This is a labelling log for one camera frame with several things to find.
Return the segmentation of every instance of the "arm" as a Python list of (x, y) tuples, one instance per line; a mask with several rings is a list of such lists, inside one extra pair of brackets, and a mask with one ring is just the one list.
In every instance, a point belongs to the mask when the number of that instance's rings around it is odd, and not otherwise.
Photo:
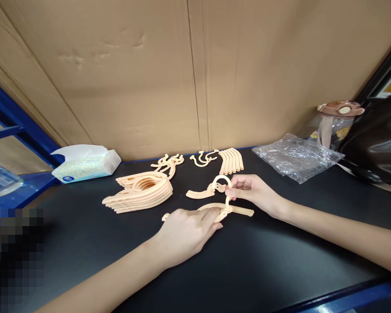
[(113, 311), (164, 270), (200, 252), (213, 233), (223, 227), (214, 223), (219, 213), (219, 209), (176, 210), (154, 237), (37, 312)]
[(391, 271), (391, 230), (349, 220), (282, 198), (256, 175), (233, 175), (227, 196), (252, 201), (270, 216), (348, 249)]

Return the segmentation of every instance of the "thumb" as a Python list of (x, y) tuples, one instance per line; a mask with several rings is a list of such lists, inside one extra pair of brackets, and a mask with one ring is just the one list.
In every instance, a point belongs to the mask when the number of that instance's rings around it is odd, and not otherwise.
[(227, 189), (226, 195), (235, 198), (246, 199), (248, 201), (253, 200), (253, 191), (252, 190), (243, 190), (243, 189)]

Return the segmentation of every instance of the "pixelated area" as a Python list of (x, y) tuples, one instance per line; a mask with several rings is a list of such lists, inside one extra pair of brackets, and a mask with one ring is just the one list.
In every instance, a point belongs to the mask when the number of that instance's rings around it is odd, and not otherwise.
[(0, 313), (14, 311), (43, 285), (43, 237), (41, 209), (0, 218)]

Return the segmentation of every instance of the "stack of hangers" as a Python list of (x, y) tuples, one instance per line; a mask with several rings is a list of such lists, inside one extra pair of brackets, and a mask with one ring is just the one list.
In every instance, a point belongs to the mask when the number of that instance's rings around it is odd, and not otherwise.
[(116, 178), (116, 181), (125, 189), (103, 200), (116, 213), (149, 209), (172, 195), (172, 185), (164, 173), (145, 172)]

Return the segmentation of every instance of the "black bag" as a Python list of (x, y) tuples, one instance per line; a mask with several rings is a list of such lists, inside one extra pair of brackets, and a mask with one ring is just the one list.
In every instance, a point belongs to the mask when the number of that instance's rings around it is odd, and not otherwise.
[(365, 108), (338, 151), (355, 175), (391, 185), (391, 97)]

